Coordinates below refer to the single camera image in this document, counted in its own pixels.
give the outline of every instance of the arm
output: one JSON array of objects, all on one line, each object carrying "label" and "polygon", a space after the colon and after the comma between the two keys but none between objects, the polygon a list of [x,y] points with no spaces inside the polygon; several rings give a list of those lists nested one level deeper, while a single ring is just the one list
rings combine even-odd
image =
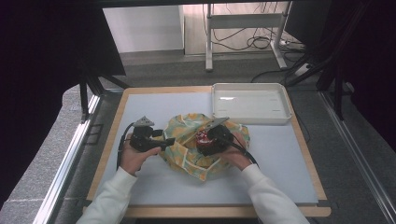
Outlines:
[{"label": "arm", "polygon": [[118,171],[104,184],[78,223],[120,223],[131,200],[132,186],[137,180],[134,173],[146,158],[158,154],[160,150],[155,147],[147,152],[137,152],[129,145],[129,140],[125,141]]},{"label": "arm", "polygon": [[[239,142],[245,144],[240,134],[235,133],[234,135]],[[275,183],[263,175],[259,167],[252,164],[239,150],[230,147],[219,156],[242,171],[242,177],[247,182],[248,194],[254,209],[264,224],[309,223],[296,204],[277,189]]]}]

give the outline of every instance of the metal rail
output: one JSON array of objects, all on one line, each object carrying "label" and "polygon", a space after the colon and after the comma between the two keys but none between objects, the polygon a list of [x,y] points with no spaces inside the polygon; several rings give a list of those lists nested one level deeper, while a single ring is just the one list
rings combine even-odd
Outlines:
[{"label": "metal rail", "polygon": [[[91,98],[89,103],[89,114],[92,114],[96,109],[100,101],[100,97],[94,95]],[[78,150],[81,146],[82,139],[85,136],[85,133],[88,131],[88,127],[91,123],[91,117],[89,117],[84,123],[78,125],[76,132],[73,136],[73,139],[64,155],[64,159],[52,180],[52,183],[49,187],[49,191],[47,192],[46,197],[43,200],[43,203],[40,206],[40,209],[35,216],[35,220],[33,223],[41,224],[47,223],[52,215],[53,209],[55,207],[56,202],[58,201],[59,194],[64,186],[64,182],[71,170],[75,157],[78,153]]]},{"label": "metal rail", "polygon": [[341,134],[344,142],[346,143],[346,147],[348,148],[350,155],[352,156],[354,162],[361,171],[361,175],[363,176],[370,191],[373,193],[382,213],[384,214],[388,223],[395,224],[396,209],[387,191],[376,177],[375,173],[370,167],[370,164],[364,158],[361,149],[359,148],[358,144],[350,133],[345,122],[340,120],[335,114],[334,110],[332,109],[332,100],[330,99],[330,97],[322,91],[319,92],[319,96],[323,100],[327,111],[332,117],[332,121],[334,122],[338,132]]}]

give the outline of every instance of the person's right hand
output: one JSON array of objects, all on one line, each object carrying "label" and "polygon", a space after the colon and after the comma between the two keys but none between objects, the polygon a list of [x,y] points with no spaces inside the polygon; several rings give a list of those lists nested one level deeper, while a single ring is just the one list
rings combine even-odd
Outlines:
[{"label": "person's right hand", "polygon": [[[241,146],[242,144],[242,147],[246,147],[246,142],[241,133],[233,133],[233,135],[235,136],[235,138],[233,139],[233,142],[235,144],[239,146]],[[216,154],[216,156],[219,156],[223,160],[238,167],[241,171],[243,171],[251,164],[251,161],[247,157],[245,157],[240,150],[232,146],[229,146],[225,151]]]}]

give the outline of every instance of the hand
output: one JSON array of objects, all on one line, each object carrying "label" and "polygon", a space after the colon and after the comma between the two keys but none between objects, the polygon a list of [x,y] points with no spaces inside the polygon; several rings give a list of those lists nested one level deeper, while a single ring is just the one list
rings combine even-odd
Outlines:
[{"label": "hand", "polygon": [[122,158],[120,167],[128,172],[130,175],[134,175],[136,171],[140,170],[143,162],[149,157],[158,154],[161,151],[160,147],[152,148],[146,152],[139,152],[133,147],[131,147],[130,139],[132,134],[128,133],[126,140],[123,145]]},{"label": "hand", "polygon": [[[242,147],[246,147],[246,142],[241,133],[233,133],[233,135],[235,136],[235,138],[233,139],[233,142],[235,144],[239,146],[241,146],[242,144]],[[245,157],[240,150],[232,146],[229,146],[225,151],[216,155],[223,160],[229,162],[230,164],[238,167],[241,171],[243,171],[251,164],[251,161],[247,157]]]}]

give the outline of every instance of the white sleeve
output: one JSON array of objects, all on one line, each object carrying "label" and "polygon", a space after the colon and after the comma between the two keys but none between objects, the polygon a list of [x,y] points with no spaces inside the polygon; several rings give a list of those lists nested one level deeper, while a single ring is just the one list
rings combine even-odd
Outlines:
[{"label": "white sleeve", "polygon": [[119,167],[77,223],[120,223],[131,199],[131,188],[136,179]]},{"label": "white sleeve", "polygon": [[309,224],[297,205],[277,189],[275,183],[263,175],[256,164],[245,168],[242,177],[247,182],[254,209],[264,224]]}]

